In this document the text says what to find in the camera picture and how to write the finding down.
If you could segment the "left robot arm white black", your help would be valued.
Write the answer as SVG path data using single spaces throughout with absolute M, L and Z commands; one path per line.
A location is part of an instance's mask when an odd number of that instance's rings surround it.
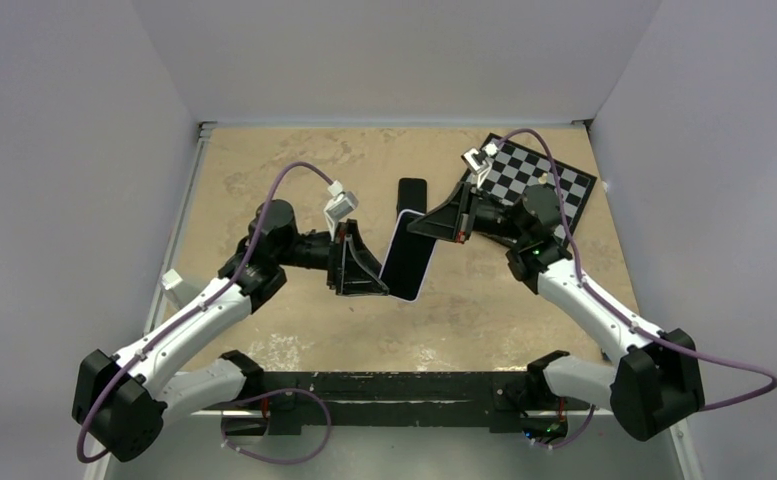
M 174 316 L 114 354 L 95 350 L 81 362 L 72 406 L 80 425 L 77 457 L 88 437 L 105 454 L 137 458 L 163 428 L 213 406 L 266 409 L 272 392 L 265 372 L 246 354 L 232 350 L 193 372 L 182 368 L 212 340 L 256 313 L 287 281 L 288 266 L 322 270 L 338 296 L 385 296 L 381 265 L 362 241 L 351 213 L 350 193 L 327 202 L 325 231 L 299 232 L 293 207 L 271 200 L 257 210 L 247 236 L 218 273 Z

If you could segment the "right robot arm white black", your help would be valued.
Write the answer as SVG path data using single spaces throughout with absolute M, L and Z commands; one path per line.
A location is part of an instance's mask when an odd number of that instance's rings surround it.
M 557 306 L 609 358 L 601 366 L 555 351 L 527 366 L 524 399 L 540 407 L 569 397 L 609 410 L 632 438 L 646 441 L 700 412 L 705 395 L 693 339 L 664 331 L 614 299 L 557 239 L 559 198 L 549 187 L 527 187 L 512 204 L 460 182 L 450 197 L 410 222 L 413 234 L 463 243 L 472 234 L 513 238 L 507 250 L 516 281 Z

